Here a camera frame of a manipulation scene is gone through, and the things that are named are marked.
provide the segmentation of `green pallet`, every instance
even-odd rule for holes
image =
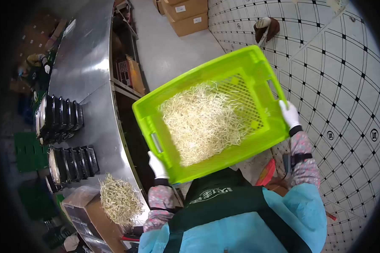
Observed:
[[[18,171],[30,172],[48,167],[46,151],[49,145],[41,146],[34,132],[15,133],[14,145]]]
[[[55,204],[43,182],[36,180],[22,182],[18,188],[18,195],[28,216],[33,221],[47,221],[58,215]]]

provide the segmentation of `white glove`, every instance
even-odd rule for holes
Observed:
[[[47,73],[47,74],[49,74],[49,72],[51,71],[51,67],[49,66],[49,65],[45,65],[45,72]]]
[[[284,101],[279,100],[279,105],[280,105],[280,109],[282,109],[284,121],[289,125],[290,130],[291,130],[295,126],[298,126],[301,124],[298,122],[297,108],[295,108],[295,106],[289,101],[287,101],[287,104],[289,107],[288,109],[286,108],[286,104],[284,103]]]
[[[148,151],[149,166],[151,166],[155,173],[155,179],[168,179],[169,175],[163,165],[163,163],[156,157],[152,151]]]

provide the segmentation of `worker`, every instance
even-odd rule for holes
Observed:
[[[155,185],[138,252],[320,252],[327,235],[319,169],[295,106],[279,101],[291,138],[290,190],[281,197],[226,168],[193,180],[183,209],[163,163],[150,151]]]
[[[19,64],[16,68],[17,76],[20,76],[24,81],[34,87],[35,82],[39,78],[42,71],[42,66],[46,74],[49,74],[51,67],[48,64],[48,59],[42,53],[32,54],[27,59]]]

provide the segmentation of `cardboard box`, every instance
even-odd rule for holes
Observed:
[[[174,5],[169,5],[167,1],[161,0],[163,10],[176,22],[208,11],[207,0],[188,0]]]
[[[98,189],[81,186],[62,201],[74,227],[95,253],[125,252],[122,232],[104,213]]]
[[[161,15],[164,15],[164,10],[163,10],[162,3],[160,2],[160,0],[152,0],[152,2],[153,2],[153,5],[155,5],[157,10],[159,11],[159,13]]]
[[[186,0],[167,0],[166,2],[170,5],[174,5],[174,4],[186,2]]]
[[[174,21],[168,13],[166,13],[166,17],[173,30],[179,37],[208,28],[207,13],[202,13],[179,21]]]
[[[66,19],[61,19],[61,21],[59,21],[59,24],[56,27],[55,31],[53,31],[51,38],[45,44],[46,49],[50,50],[52,48],[53,44],[56,42],[56,40],[59,38],[60,34],[64,30],[66,23]]]

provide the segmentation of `green plastic crate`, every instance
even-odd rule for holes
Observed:
[[[250,133],[239,146],[187,167],[179,164],[176,150],[162,114],[157,110],[165,100],[204,81],[217,81],[225,92],[243,106],[236,113],[250,120]],[[285,100],[280,84],[258,46],[245,47],[204,63],[155,89],[132,105],[138,125],[149,149],[165,164],[170,183],[184,183],[250,158],[283,141],[289,128],[274,99],[268,81]]]
[[[35,132],[15,133],[14,146],[18,171],[29,172],[48,167],[46,152],[49,145],[41,146]]]

